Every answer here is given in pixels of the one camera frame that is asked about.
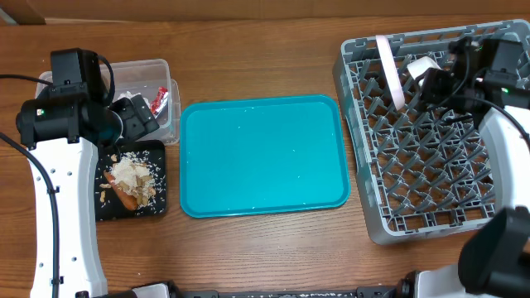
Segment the orange carrot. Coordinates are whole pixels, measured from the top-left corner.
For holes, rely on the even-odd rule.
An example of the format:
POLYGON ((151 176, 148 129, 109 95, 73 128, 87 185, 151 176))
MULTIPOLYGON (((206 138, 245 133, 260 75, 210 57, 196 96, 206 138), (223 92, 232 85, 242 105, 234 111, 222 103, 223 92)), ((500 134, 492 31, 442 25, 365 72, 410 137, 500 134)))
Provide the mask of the orange carrot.
POLYGON ((108 183, 112 186, 113 191, 115 192, 116 196, 119 198, 119 200, 122 202, 123 206, 130 210, 134 211, 138 208, 137 199, 127 194, 123 188, 116 183, 115 178, 107 171, 104 172, 104 177, 107 179, 108 183))

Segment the bowl of food scraps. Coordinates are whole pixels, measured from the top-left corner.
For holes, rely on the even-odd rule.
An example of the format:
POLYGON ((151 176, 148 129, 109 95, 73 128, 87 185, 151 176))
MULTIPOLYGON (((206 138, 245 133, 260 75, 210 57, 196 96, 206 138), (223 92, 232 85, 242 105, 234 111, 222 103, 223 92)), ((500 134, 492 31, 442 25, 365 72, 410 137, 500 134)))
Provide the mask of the bowl of food scraps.
POLYGON ((429 69, 440 69, 441 67, 429 56, 424 56, 420 59, 414 60, 407 65, 407 71, 417 81, 418 85, 422 87, 424 75, 429 69))

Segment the large pink plate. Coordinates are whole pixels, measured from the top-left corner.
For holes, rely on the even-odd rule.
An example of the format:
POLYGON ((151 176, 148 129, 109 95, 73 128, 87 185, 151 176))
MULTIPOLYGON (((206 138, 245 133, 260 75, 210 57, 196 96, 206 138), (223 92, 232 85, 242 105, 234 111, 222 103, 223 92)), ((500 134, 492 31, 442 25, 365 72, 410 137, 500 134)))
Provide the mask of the large pink plate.
POLYGON ((400 110, 405 106, 405 97, 388 38, 377 35, 375 39, 388 90, 395 109, 400 110))

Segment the large white napkin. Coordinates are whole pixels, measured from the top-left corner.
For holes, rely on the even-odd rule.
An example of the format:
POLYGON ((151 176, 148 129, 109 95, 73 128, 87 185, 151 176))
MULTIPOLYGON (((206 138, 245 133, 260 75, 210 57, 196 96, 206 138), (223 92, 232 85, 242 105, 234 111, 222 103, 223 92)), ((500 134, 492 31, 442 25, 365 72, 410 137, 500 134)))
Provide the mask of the large white napkin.
POLYGON ((131 93, 130 91, 126 91, 125 93, 121 93, 117 98, 116 98, 116 101, 120 100, 120 99, 132 99, 136 96, 141 96, 140 93, 136 93, 136 94, 133 94, 131 93))

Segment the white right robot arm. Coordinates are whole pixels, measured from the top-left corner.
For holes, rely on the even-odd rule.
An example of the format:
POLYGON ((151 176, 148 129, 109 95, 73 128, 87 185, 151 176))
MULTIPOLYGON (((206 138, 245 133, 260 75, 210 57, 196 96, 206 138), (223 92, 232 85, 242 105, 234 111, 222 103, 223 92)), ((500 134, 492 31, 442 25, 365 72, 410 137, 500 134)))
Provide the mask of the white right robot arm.
POLYGON ((443 70, 424 57, 408 65, 420 100, 471 118, 489 154, 495 215, 461 249, 455 265, 414 272, 402 297, 529 295, 529 92, 517 86, 523 44, 464 37, 449 44, 443 70))

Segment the red snack wrapper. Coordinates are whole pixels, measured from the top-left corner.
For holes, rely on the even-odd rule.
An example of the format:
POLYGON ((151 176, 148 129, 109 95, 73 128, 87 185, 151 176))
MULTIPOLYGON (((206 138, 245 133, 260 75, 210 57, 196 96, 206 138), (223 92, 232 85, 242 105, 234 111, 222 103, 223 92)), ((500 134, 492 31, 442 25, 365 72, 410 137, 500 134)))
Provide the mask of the red snack wrapper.
POLYGON ((167 106, 168 99, 169 90, 165 87, 159 87, 157 96, 150 103, 150 111, 155 118, 157 118, 167 106))

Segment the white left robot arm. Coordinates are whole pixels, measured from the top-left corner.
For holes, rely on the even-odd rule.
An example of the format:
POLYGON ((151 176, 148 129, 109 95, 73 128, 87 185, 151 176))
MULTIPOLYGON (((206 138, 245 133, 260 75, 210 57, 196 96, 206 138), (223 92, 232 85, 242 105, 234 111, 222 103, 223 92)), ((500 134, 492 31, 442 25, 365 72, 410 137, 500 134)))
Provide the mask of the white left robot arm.
POLYGON ((94 210, 99 152, 159 128, 142 96, 115 99, 104 62, 91 50, 51 52, 52 80, 16 118, 36 195, 33 297, 107 295, 94 210))

